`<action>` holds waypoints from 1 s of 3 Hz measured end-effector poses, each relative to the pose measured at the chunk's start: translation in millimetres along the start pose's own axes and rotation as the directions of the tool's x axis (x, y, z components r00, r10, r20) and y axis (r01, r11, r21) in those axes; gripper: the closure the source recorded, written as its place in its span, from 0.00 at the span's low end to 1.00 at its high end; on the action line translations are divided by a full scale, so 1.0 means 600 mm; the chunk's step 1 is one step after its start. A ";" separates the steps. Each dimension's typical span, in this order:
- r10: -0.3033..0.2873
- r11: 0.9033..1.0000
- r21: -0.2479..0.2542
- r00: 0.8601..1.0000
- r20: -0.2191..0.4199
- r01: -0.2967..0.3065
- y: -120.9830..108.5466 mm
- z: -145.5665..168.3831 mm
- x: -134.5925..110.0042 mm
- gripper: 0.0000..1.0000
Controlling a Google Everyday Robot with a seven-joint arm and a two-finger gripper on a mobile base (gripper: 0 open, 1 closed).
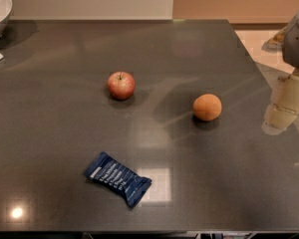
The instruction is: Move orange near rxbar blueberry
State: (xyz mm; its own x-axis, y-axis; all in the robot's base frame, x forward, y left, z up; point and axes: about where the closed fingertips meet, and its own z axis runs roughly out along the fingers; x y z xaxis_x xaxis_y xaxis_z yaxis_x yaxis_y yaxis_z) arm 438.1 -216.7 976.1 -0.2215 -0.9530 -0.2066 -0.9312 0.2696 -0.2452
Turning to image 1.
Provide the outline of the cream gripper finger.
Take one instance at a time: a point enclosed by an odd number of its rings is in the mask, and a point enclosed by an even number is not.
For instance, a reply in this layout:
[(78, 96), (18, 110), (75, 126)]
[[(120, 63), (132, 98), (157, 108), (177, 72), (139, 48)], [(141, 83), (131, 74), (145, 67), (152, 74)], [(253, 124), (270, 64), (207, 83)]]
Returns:
[(296, 118), (296, 115), (279, 110), (274, 104), (270, 104), (264, 115), (262, 130), (269, 135), (278, 135), (284, 132)]
[(278, 77), (271, 101), (277, 110), (299, 115), (299, 69), (287, 76)]

